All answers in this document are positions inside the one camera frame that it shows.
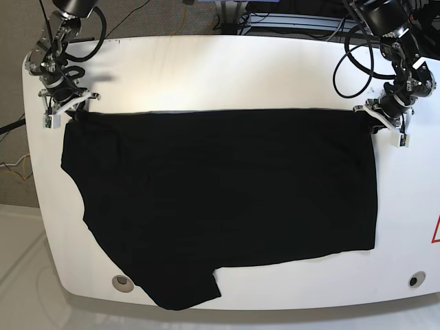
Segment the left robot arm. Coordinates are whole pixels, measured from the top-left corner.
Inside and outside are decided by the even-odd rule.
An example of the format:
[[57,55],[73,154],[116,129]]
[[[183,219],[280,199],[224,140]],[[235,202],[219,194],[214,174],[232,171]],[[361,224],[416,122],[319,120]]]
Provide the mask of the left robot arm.
[[[431,96],[436,87],[433,73],[428,69],[428,64],[419,51],[417,39],[410,31],[410,15],[400,1],[343,1],[342,3],[355,21],[355,26],[345,37],[345,54],[333,71],[333,88],[339,97],[352,99],[366,91],[372,79],[385,80],[379,98],[368,99],[353,110],[364,111],[374,118],[371,133],[387,128],[401,140],[398,145],[405,146],[413,105],[417,99]],[[361,32],[365,46],[368,47],[370,56],[368,68],[352,56],[357,48],[349,45],[351,36],[356,32]],[[379,45],[383,58],[391,62],[395,72],[393,75],[375,73],[373,44]],[[336,85],[337,71],[346,58],[368,75],[365,86],[352,95],[341,93]]]

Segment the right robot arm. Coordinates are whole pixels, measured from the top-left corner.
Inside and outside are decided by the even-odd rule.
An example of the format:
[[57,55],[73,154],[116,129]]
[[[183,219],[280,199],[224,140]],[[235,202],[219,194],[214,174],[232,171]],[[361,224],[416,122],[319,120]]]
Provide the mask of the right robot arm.
[[[61,126],[61,115],[74,115],[75,111],[88,110],[90,100],[99,100],[100,94],[79,87],[85,70],[79,65],[93,58],[104,43],[107,21],[96,1],[54,1],[56,10],[49,16],[42,5],[45,20],[41,36],[27,55],[25,68],[43,84],[38,96],[44,106],[43,125],[47,129]],[[81,21],[96,14],[101,22],[97,45],[86,56],[67,53],[70,43],[80,34]]]

